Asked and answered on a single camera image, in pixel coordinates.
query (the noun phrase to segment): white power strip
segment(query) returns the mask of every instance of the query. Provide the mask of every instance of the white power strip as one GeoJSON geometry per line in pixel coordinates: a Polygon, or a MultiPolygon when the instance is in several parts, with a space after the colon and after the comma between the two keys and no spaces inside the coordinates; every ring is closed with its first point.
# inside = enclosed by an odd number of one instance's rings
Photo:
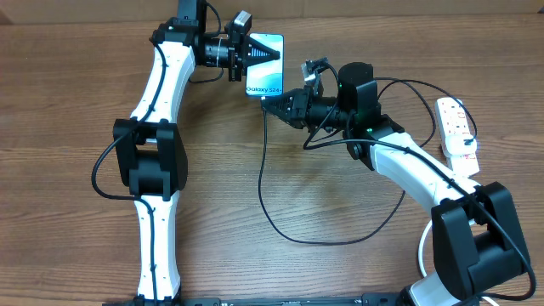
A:
{"type": "Polygon", "coordinates": [[[434,108],[442,136],[442,151],[446,155],[448,167],[454,173],[465,177],[478,173],[477,142],[474,140],[470,145],[464,144],[465,139],[473,136],[463,108],[452,98],[438,99],[434,108]]]}

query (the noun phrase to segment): wooden table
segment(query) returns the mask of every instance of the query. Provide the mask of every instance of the wooden table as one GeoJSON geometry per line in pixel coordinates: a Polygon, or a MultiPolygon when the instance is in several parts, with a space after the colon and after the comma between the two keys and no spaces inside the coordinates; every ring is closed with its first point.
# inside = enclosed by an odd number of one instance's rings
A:
{"type": "MultiPolygon", "coordinates": [[[[0,27],[0,304],[100,305],[130,299],[139,282],[133,203],[90,184],[116,118],[138,103],[156,22],[0,27]]],[[[375,66],[457,94],[479,126],[475,179],[500,181],[518,209],[532,264],[544,281],[544,19],[541,15],[254,20],[286,39],[285,88],[300,64],[328,56],[340,68],[375,66]]],[[[214,69],[198,68],[195,78],[214,69]]],[[[326,95],[334,95],[325,76],[326,95]]],[[[433,103],[439,93],[421,88],[433,103]]],[[[416,141],[430,133],[418,98],[397,85],[382,109],[416,141]]],[[[410,197],[377,235],[352,246],[303,246],[278,236],[261,211],[257,179],[263,121],[243,83],[189,85],[180,115],[189,181],[177,215],[185,297],[277,298],[397,292],[418,279],[426,213],[410,197]]],[[[353,161],[343,146],[303,151],[307,137],[269,119],[263,196],[277,225],[298,239],[342,241],[374,230],[400,188],[353,161]]],[[[444,161],[439,135],[427,150],[444,161]]],[[[127,193],[116,159],[99,173],[127,193]]],[[[428,268],[432,268],[430,247],[428,268]]],[[[526,276],[496,291],[526,290],[526,276]]],[[[524,304],[544,304],[544,294],[524,304]]]]}

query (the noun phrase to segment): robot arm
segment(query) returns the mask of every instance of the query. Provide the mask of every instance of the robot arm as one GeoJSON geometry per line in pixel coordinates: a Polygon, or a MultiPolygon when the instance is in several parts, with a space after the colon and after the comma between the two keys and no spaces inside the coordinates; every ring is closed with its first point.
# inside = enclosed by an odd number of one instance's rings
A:
{"type": "Polygon", "coordinates": [[[130,120],[118,119],[113,128],[114,139],[121,139],[116,153],[122,182],[131,195],[149,204],[147,207],[141,201],[134,202],[139,217],[142,265],[138,296],[127,305],[144,304],[146,300],[167,305],[179,299],[175,216],[179,194],[187,180],[187,155],[177,121],[191,74],[197,65],[220,67],[229,70],[230,81],[241,81],[248,66],[280,58],[279,52],[247,35],[252,16],[245,11],[225,27],[227,37],[207,35],[207,5],[203,0],[180,0],[178,17],[154,31],[151,40],[159,46],[166,62],[156,49],[142,99],[130,120]],[[269,55],[253,58],[252,49],[269,55]],[[164,76],[163,65],[167,67],[164,76]],[[163,77],[153,111],[145,118],[163,77]],[[156,150],[137,147],[146,143],[156,144],[156,150]]]}
{"type": "Polygon", "coordinates": [[[311,76],[323,71],[324,65],[320,64],[323,60],[326,59],[303,64],[307,81],[304,88],[262,99],[263,109],[294,128],[343,130],[344,139],[352,140],[343,141],[349,154],[369,169],[392,179],[421,204],[433,220],[436,272],[394,295],[393,300],[390,295],[384,302],[380,294],[371,294],[371,297],[365,294],[363,301],[368,300],[369,305],[446,306],[461,301],[478,304],[479,294],[527,272],[529,265],[523,263],[513,246],[529,261],[508,190],[497,182],[480,186],[456,175],[417,146],[399,124],[383,115],[371,65],[345,65],[338,72],[338,96],[321,97],[321,90],[316,90],[316,86],[320,86],[319,76],[311,76]],[[475,206],[478,204],[474,199],[483,205],[513,244],[499,233],[489,216],[475,206]],[[471,219],[480,225],[488,224],[487,231],[473,236],[468,222],[471,219]]]}

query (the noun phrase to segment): smartphone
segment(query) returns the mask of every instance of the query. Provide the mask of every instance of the smartphone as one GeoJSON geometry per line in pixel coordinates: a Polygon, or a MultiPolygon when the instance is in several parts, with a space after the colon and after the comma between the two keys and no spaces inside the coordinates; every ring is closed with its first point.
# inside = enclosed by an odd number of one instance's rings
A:
{"type": "Polygon", "coordinates": [[[283,36],[281,34],[251,33],[249,37],[280,51],[280,58],[247,67],[246,94],[269,97],[283,94],[283,36]]]}

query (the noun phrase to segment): wire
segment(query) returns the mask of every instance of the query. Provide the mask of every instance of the wire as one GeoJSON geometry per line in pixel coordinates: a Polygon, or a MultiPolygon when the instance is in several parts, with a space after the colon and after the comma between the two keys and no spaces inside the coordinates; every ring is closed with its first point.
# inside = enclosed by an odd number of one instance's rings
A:
{"type": "MultiPolygon", "coordinates": [[[[474,220],[470,220],[470,225],[475,224],[474,220]]],[[[427,239],[428,232],[431,230],[431,227],[433,226],[433,220],[429,220],[427,223],[427,226],[425,226],[425,230],[423,231],[422,238],[419,240],[419,246],[417,248],[417,263],[419,265],[419,271],[422,273],[423,277],[427,277],[427,271],[425,271],[425,264],[423,264],[423,254],[425,250],[425,240],[427,239]]],[[[490,297],[483,297],[483,299],[491,304],[491,306],[499,306],[499,304],[490,297]]]]}
{"type": "MultiPolygon", "coordinates": [[[[332,73],[335,75],[335,78],[337,79],[337,85],[338,87],[340,87],[340,82],[338,81],[338,77],[337,77],[337,73],[336,71],[334,70],[333,67],[331,67],[330,65],[328,66],[329,69],[331,69],[332,73]]],[[[431,116],[431,121],[433,123],[433,130],[430,134],[430,136],[428,137],[428,139],[426,141],[424,141],[422,144],[420,144],[420,147],[424,147],[434,136],[434,133],[436,132],[436,122],[434,120],[434,115],[433,115],[433,112],[431,111],[430,107],[428,106],[428,103],[427,101],[423,98],[423,96],[417,91],[417,89],[415,89],[413,86],[411,86],[409,83],[406,83],[404,82],[404,84],[406,86],[408,86],[412,91],[414,91],[414,93],[417,94],[417,96],[421,99],[421,101],[423,102],[423,104],[426,106],[427,110],[428,110],[428,113],[429,115],[431,116]]],[[[337,104],[335,104],[331,110],[329,111],[329,114],[327,114],[327,116],[325,117],[325,119],[323,120],[323,122],[320,124],[320,126],[315,130],[315,131],[319,131],[323,125],[324,125],[324,122],[326,122],[326,120],[328,119],[328,116],[332,113],[332,111],[334,110],[334,108],[337,106],[337,104]]],[[[348,139],[351,139],[351,128],[350,128],[350,123],[351,123],[351,119],[353,118],[355,114],[355,111],[352,110],[349,112],[348,114],[348,120],[346,121],[346,136],[348,139]]],[[[286,238],[287,240],[289,241],[292,241],[292,242],[296,242],[296,243],[303,243],[303,244],[312,244],[312,245],[321,245],[321,246],[342,246],[342,245],[348,245],[348,244],[354,244],[354,243],[358,243],[358,242],[362,242],[364,240],[367,240],[369,238],[371,238],[372,236],[374,236],[383,226],[385,226],[385,224],[394,216],[394,214],[396,213],[397,209],[399,208],[400,204],[402,203],[402,201],[404,200],[404,197],[405,197],[405,194],[406,192],[403,190],[402,191],[402,194],[400,195],[400,198],[399,198],[399,201],[397,203],[397,205],[395,206],[395,208],[393,209],[393,211],[389,214],[389,216],[383,221],[382,224],[380,224],[380,226],[378,226],[373,232],[371,232],[369,235],[363,237],[363,238],[360,238],[360,239],[357,239],[357,240],[353,240],[353,241],[343,241],[343,242],[325,242],[325,241],[300,241],[300,240],[296,240],[296,239],[292,239],[291,237],[283,234],[274,224],[274,222],[272,221],[272,218],[269,216],[267,210],[266,210],[266,207],[264,206],[264,202],[263,202],[263,197],[262,197],[262,194],[261,194],[261,187],[262,187],[262,179],[263,179],[263,171],[264,171],[264,163],[265,163],[265,160],[266,160],[266,144],[267,144],[267,124],[266,124],[266,111],[264,110],[263,111],[263,124],[264,124],[264,143],[263,143],[263,161],[261,163],[261,169],[260,169],[260,172],[259,172],[259,178],[258,178],[258,197],[259,197],[259,201],[260,201],[260,204],[261,204],[261,208],[263,209],[263,212],[264,212],[264,215],[266,216],[266,218],[269,220],[270,222],[270,225],[272,225],[272,227],[274,228],[274,230],[280,234],[282,237],[286,238]]],[[[312,150],[313,146],[310,146],[308,147],[307,144],[308,142],[317,142],[317,141],[320,141],[322,139],[327,139],[331,136],[333,136],[334,134],[338,133],[340,130],[337,130],[335,131],[333,134],[331,135],[328,135],[328,136],[325,136],[321,139],[317,139],[317,140],[311,140],[313,138],[313,136],[315,135],[315,133],[313,133],[313,135],[310,135],[309,139],[306,140],[306,143],[304,144],[306,146],[306,150],[312,150]]]]}
{"type": "Polygon", "coordinates": [[[219,13],[218,11],[213,7],[213,5],[211,5],[208,1],[206,1],[206,5],[212,10],[212,12],[215,14],[215,17],[218,18],[218,30],[215,31],[215,32],[212,32],[212,33],[204,33],[204,36],[205,37],[217,37],[219,36],[220,34],[223,34],[221,32],[221,17],[219,17],[219,13]]]}
{"type": "Polygon", "coordinates": [[[325,241],[300,241],[297,239],[292,239],[291,237],[283,234],[274,224],[274,221],[272,221],[272,218],[269,216],[268,211],[266,210],[266,207],[264,206],[263,202],[263,196],[261,194],[261,187],[263,182],[263,171],[264,171],[264,162],[266,161],[266,144],[267,144],[267,124],[266,124],[266,110],[263,110],[263,124],[264,124],[264,142],[263,142],[263,161],[261,162],[261,170],[258,174],[258,199],[261,203],[261,208],[263,209],[264,215],[269,220],[270,225],[274,228],[274,230],[280,234],[283,238],[296,242],[296,243],[302,243],[302,244],[309,244],[309,245],[318,245],[318,246],[346,246],[354,243],[358,243],[361,241],[365,241],[371,237],[373,237],[378,231],[382,229],[383,226],[393,217],[394,213],[399,209],[400,203],[402,203],[402,200],[405,197],[405,192],[402,191],[402,196],[400,197],[399,202],[394,207],[393,211],[389,214],[389,216],[378,226],[374,231],[372,231],[369,235],[366,235],[362,238],[352,240],[352,241],[342,241],[342,242],[325,242],[325,241]]]}
{"type": "MultiPolygon", "coordinates": [[[[433,110],[431,110],[431,106],[429,106],[429,104],[427,103],[427,101],[425,100],[425,98],[423,98],[423,96],[419,93],[419,91],[417,91],[417,89],[415,89],[413,86],[411,86],[411,84],[409,84],[408,82],[403,82],[403,81],[398,81],[398,82],[401,82],[403,84],[405,84],[407,87],[409,87],[416,95],[417,97],[419,97],[419,99],[423,102],[423,105],[425,105],[425,108],[427,109],[427,112],[428,114],[431,116],[431,123],[433,124],[433,131],[431,132],[431,135],[427,138],[427,140],[425,140],[423,142],[422,145],[420,145],[421,147],[423,147],[424,145],[426,145],[429,141],[431,141],[431,139],[433,138],[434,136],[434,133],[436,132],[436,120],[434,119],[434,115],[433,115],[433,110]]],[[[380,94],[377,96],[377,99],[379,100],[381,97],[382,97],[382,94],[393,84],[397,83],[396,81],[393,81],[389,84],[387,84],[383,89],[382,91],[380,92],[380,94]]]]}
{"type": "Polygon", "coordinates": [[[448,181],[450,186],[453,187],[455,190],[457,190],[459,193],[461,193],[467,200],[471,201],[473,206],[478,209],[481,213],[484,214],[485,218],[487,219],[488,223],[491,224],[499,233],[501,233],[502,237],[504,237],[507,242],[512,245],[512,248],[514,251],[519,255],[519,258],[521,259],[521,262],[523,263],[523,266],[527,270],[527,274],[529,275],[530,280],[530,288],[529,290],[521,296],[508,296],[498,293],[491,293],[491,292],[484,292],[481,294],[482,297],[490,297],[490,298],[499,298],[504,299],[507,301],[524,301],[530,297],[532,297],[535,294],[536,291],[536,276],[535,271],[530,266],[529,261],[525,257],[525,255],[519,250],[518,246],[514,243],[510,235],[501,227],[501,225],[491,216],[491,214],[482,206],[481,203],[474,200],[474,198],[468,194],[459,184],[455,182],[455,180],[449,178],[445,173],[443,173],[436,165],[434,165],[430,160],[425,158],[425,156],[415,152],[414,150],[410,149],[409,147],[402,147],[400,145],[396,144],[390,144],[387,142],[379,141],[379,140],[370,140],[370,139],[342,139],[342,140],[333,140],[329,142],[325,142],[322,144],[316,144],[314,145],[313,149],[319,149],[323,147],[327,147],[330,145],[340,145],[340,144],[347,144],[347,143],[367,143],[371,145],[383,145],[387,146],[389,148],[393,148],[396,150],[400,150],[405,152],[406,154],[411,154],[415,156],[420,161],[424,162],[427,166],[429,166],[435,173],[437,173],[442,179],[445,181],[448,181]]]}
{"type": "Polygon", "coordinates": [[[395,84],[397,82],[402,82],[402,83],[414,82],[414,83],[417,83],[417,84],[422,84],[422,85],[425,85],[425,86],[429,86],[431,88],[434,88],[434,89],[440,91],[442,94],[445,94],[448,97],[452,98],[454,101],[456,101],[459,104],[459,106],[465,111],[465,113],[467,114],[468,119],[470,119],[470,122],[473,124],[474,136],[472,137],[472,139],[467,139],[465,141],[465,145],[470,145],[476,139],[476,137],[478,136],[478,127],[476,127],[476,122],[474,121],[472,115],[470,115],[470,112],[467,110],[465,105],[463,105],[462,102],[458,98],[453,96],[451,93],[446,92],[444,89],[442,89],[442,88],[440,88],[440,87],[438,87],[436,85],[433,85],[431,83],[418,81],[418,80],[398,79],[398,78],[394,78],[394,77],[375,77],[374,79],[377,80],[377,81],[392,81],[383,90],[387,89],[389,86],[391,86],[391,85],[393,85],[393,84],[395,84]]]}
{"type": "Polygon", "coordinates": [[[321,141],[321,140],[323,140],[323,139],[329,139],[330,137],[332,137],[332,136],[334,136],[334,135],[336,135],[336,134],[338,134],[338,133],[340,133],[340,132],[341,132],[341,130],[335,130],[334,132],[332,132],[332,133],[326,135],[325,137],[321,137],[320,139],[312,140],[312,141],[310,141],[310,142],[314,143],[314,142],[321,141]]]}
{"type": "Polygon", "coordinates": [[[153,300],[154,300],[154,304],[156,306],[157,305],[157,290],[156,290],[156,273],[155,273],[155,268],[156,268],[156,264],[155,264],[155,223],[154,223],[154,218],[153,218],[153,212],[155,211],[155,209],[153,209],[151,207],[151,205],[147,201],[145,201],[144,199],[142,199],[140,197],[137,197],[137,196],[132,196],[132,195],[110,195],[110,194],[107,194],[104,191],[102,191],[100,189],[100,187],[98,186],[98,184],[97,184],[97,173],[98,173],[100,165],[102,164],[104,159],[108,156],[108,154],[110,154],[110,152],[113,150],[113,148],[115,148],[116,145],[121,140],[125,139],[128,135],[132,134],[132,132],[136,128],[138,128],[143,122],[145,122],[147,120],[147,118],[149,118],[149,116],[151,115],[151,112],[153,112],[153,110],[155,108],[156,101],[159,98],[159,93],[161,92],[162,84],[164,83],[164,77],[165,77],[166,71],[167,71],[167,60],[166,60],[166,58],[164,56],[164,53],[162,52],[161,47],[158,45],[158,43],[156,43],[156,42],[154,42],[152,40],[150,40],[150,41],[151,41],[151,43],[153,43],[153,46],[159,52],[159,55],[161,56],[161,59],[162,59],[161,79],[159,80],[159,84],[157,85],[157,89],[155,91],[155,95],[153,96],[153,100],[151,101],[151,104],[150,104],[149,108],[147,109],[147,111],[145,112],[144,116],[139,121],[137,121],[136,124],[134,124],[125,134],[123,134],[119,138],[115,139],[110,145],[108,145],[105,148],[104,152],[102,152],[102,154],[100,155],[98,160],[94,163],[93,171],[91,173],[91,184],[93,185],[94,191],[96,191],[96,193],[98,193],[99,195],[103,196],[106,199],[124,200],[124,201],[139,201],[142,204],[144,204],[145,208],[147,208],[147,213],[150,215],[150,227],[151,227],[151,232],[150,232],[150,271],[151,271],[151,279],[152,279],[152,283],[153,283],[153,300]]]}
{"type": "Polygon", "coordinates": [[[203,83],[206,83],[206,82],[215,82],[215,81],[219,80],[223,76],[223,73],[224,73],[224,69],[223,69],[223,67],[221,67],[221,72],[219,72],[219,75],[214,77],[213,79],[192,81],[190,79],[190,77],[189,77],[189,83],[191,83],[191,84],[203,84],[203,83]]]}

